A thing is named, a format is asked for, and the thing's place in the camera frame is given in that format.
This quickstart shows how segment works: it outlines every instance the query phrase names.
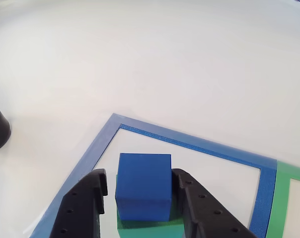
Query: white floor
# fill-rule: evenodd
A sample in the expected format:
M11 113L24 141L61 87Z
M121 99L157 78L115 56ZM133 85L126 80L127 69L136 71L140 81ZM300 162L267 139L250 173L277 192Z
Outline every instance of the white floor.
M0 0L0 109L0 238L113 112L300 166L300 2Z

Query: screw hole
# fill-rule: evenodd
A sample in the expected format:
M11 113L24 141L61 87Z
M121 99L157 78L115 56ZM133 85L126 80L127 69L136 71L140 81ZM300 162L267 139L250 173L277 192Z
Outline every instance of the screw hole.
M238 228L232 228L231 229L233 232L239 232L240 230Z
M215 213L216 215L220 215L220 214L223 213L223 211L221 211L221 210L216 210L216 211L214 211L214 213Z

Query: blue square outline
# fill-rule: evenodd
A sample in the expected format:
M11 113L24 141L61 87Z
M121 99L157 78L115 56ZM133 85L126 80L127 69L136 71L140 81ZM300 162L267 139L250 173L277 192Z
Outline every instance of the blue square outline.
M260 169L259 186L249 229L258 238L265 238L272 207L277 160L118 114L112 114L100 130L61 186L30 238L48 238L50 236L63 196L83 176L95 168L119 129Z

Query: green square outline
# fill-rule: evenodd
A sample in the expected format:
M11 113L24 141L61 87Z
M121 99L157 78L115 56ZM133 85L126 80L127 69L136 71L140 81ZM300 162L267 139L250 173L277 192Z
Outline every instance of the green square outline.
M266 238L283 237L291 179L300 181L300 168L278 161L273 204Z

